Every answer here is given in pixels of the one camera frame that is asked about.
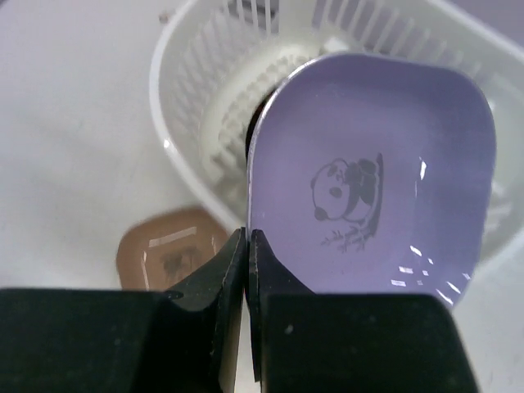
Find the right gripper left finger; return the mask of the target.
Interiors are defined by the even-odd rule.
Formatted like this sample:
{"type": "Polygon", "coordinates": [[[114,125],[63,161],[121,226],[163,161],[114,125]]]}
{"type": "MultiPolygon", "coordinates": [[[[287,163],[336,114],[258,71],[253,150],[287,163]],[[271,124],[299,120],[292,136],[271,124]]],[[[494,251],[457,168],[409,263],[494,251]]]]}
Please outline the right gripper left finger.
{"type": "Polygon", "coordinates": [[[232,392],[246,232],[165,291],[6,288],[4,392],[232,392]]]}

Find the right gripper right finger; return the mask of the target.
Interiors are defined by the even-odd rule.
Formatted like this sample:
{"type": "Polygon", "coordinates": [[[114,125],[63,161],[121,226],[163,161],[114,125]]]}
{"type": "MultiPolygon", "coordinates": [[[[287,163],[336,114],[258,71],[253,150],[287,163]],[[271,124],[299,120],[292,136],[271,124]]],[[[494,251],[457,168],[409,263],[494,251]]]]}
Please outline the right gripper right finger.
{"type": "Polygon", "coordinates": [[[451,313],[433,296],[316,294],[249,236],[246,299],[263,392],[476,392],[451,313]]]}

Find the purple square panda plate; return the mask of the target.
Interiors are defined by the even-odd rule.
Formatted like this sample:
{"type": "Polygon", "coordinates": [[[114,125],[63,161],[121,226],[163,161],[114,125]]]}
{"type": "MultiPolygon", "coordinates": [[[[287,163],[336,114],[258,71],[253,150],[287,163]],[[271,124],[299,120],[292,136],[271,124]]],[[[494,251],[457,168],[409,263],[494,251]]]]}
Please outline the purple square panda plate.
{"type": "Polygon", "coordinates": [[[246,226],[316,293],[416,293],[456,306],[479,262],[495,122],[464,73],[339,52],[264,107],[246,226]]]}

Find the round black-rimmed plate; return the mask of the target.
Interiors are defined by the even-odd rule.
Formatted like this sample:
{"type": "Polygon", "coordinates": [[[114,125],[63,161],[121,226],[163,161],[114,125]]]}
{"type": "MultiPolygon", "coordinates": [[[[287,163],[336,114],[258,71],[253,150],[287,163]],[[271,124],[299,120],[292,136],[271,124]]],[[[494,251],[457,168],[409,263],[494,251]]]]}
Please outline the round black-rimmed plate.
{"type": "Polygon", "coordinates": [[[249,124],[247,125],[247,128],[246,128],[246,137],[245,137],[245,157],[246,159],[248,159],[248,155],[249,155],[249,150],[250,150],[250,145],[251,145],[251,139],[252,139],[252,136],[253,136],[253,133],[255,131],[255,126],[264,110],[264,107],[267,103],[267,100],[264,99],[263,101],[261,101],[259,103],[259,105],[255,108],[255,111],[250,119],[250,122],[249,124]]]}

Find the white plastic dish bin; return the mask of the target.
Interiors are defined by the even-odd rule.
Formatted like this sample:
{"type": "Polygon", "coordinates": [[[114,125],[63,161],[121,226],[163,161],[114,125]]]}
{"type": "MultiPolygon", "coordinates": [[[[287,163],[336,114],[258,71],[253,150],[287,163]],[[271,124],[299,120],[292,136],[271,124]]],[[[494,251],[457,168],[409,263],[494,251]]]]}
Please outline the white plastic dish bin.
{"type": "Polygon", "coordinates": [[[156,132],[175,169],[228,229],[246,215],[244,137],[279,81],[335,51],[460,70],[495,118],[497,163],[480,280],[523,275],[523,48],[450,1],[186,1],[151,62],[156,132]]]}

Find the brown square panda plate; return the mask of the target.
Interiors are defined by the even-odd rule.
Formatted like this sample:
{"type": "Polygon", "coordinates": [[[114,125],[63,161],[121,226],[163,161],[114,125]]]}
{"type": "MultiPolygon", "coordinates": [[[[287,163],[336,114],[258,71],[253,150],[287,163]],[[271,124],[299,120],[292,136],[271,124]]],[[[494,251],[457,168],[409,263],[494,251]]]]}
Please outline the brown square panda plate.
{"type": "Polygon", "coordinates": [[[228,238],[226,229],[201,207],[142,221],[120,240],[115,257],[120,285],[164,291],[206,264],[228,238]]]}

